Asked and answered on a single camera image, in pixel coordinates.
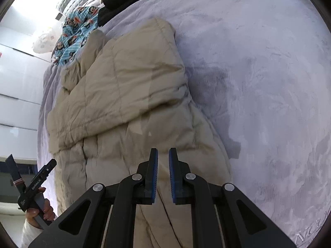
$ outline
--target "white drawer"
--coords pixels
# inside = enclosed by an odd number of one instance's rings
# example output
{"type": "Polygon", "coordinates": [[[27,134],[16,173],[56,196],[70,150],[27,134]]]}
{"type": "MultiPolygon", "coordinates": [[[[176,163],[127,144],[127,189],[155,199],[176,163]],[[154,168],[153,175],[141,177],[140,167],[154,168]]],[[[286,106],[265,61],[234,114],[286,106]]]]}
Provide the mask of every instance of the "white drawer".
{"type": "Polygon", "coordinates": [[[4,26],[0,26],[0,44],[6,45],[10,48],[18,49],[25,53],[29,53],[35,57],[39,57],[45,61],[51,61],[52,53],[38,54],[33,51],[33,39],[27,34],[23,34],[4,26]]]}
{"type": "Polygon", "coordinates": [[[0,156],[37,159],[37,131],[0,125],[0,156]]]}
{"type": "Polygon", "coordinates": [[[0,95],[0,124],[36,130],[40,105],[0,95]]]}
{"type": "Polygon", "coordinates": [[[4,45],[0,45],[0,52],[0,93],[40,104],[49,62],[4,45]]]}

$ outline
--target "metal screw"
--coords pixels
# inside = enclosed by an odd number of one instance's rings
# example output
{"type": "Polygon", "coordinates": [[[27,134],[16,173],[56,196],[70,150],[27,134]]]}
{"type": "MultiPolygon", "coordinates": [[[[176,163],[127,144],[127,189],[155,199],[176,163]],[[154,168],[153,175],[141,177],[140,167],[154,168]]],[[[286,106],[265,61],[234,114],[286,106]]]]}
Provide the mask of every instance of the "metal screw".
{"type": "Polygon", "coordinates": [[[196,175],[194,173],[187,173],[185,177],[188,180],[194,180],[196,178],[196,175]]]}
{"type": "Polygon", "coordinates": [[[227,183],[227,184],[225,184],[224,189],[227,190],[227,191],[233,191],[234,190],[234,185],[230,184],[230,183],[227,183]]]}
{"type": "Polygon", "coordinates": [[[93,190],[94,190],[94,191],[101,191],[102,188],[103,188],[103,185],[102,185],[102,184],[95,184],[95,185],[93,186],[93,190]]]}
{"type": "Polygon", "coordinates": [[[143,178],[143,176],[139,173],[132,175],[132,179],[135,181],[140,181],[142,178],[143,178]]]}

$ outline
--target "blue patterned fabric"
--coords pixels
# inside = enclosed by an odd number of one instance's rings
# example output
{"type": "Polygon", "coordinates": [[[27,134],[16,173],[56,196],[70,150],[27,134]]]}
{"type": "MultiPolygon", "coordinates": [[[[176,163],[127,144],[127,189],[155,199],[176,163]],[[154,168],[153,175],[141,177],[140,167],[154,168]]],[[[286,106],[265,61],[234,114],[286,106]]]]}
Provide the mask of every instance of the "blue patterned fabric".
{"type": "Polygon", "coordinates": [[[98,9],[95,6],[79,7],[68,14],[62,35],[55,45],[55,64],[63,65],[73,60],[78,49],[97,27],[98,9]]]}

